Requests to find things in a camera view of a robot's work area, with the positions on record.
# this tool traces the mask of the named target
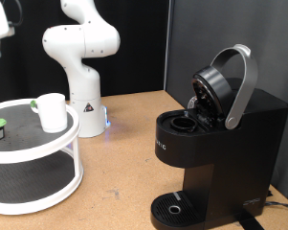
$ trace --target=table surface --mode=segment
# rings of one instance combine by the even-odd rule
[[[155,122],[181,109],[165,91],[102,98],[112,123],[94,138],[80,138],[84,168],[78,189],[56,206],[22,216],[0,215],[0,229],[147,230],[150,205],[160,195],[182,190],[184,170],[156,157]],[[275,188],[268,201],[288,203]],[[288,208],[269,206],[256,218],[265,229],[288,230]],[[239,223],[219,228],[242,230]]]

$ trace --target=white mug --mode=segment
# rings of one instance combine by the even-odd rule
[[[45,94],[31,101],[31,109],[38,113],[45,132],[60,132],[67,127],[65,96],[58,93]]]

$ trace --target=black coffee maker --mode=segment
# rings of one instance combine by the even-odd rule
[[[235,55],[245,64],[243,80],[220,73]],[[235,45],[194,75],[188,109],[158,117],[155,153],[185,176],[182,191],[153,201],[156,229],[211,229],[262,214],[288,104],[256,89],[256,80],[251,50]]]

